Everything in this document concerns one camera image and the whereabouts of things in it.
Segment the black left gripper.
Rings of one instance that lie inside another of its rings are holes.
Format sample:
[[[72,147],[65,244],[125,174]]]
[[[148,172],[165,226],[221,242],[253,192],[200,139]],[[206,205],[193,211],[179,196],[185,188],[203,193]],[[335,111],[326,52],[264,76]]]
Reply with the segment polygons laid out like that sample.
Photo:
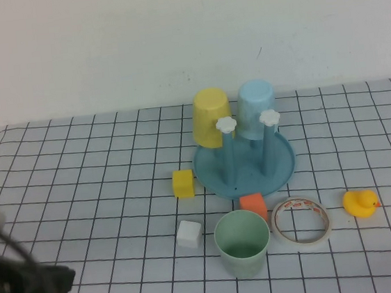
[[[45,293],[69,293],[76,271],[65,265],[42,264],[42,274]]]

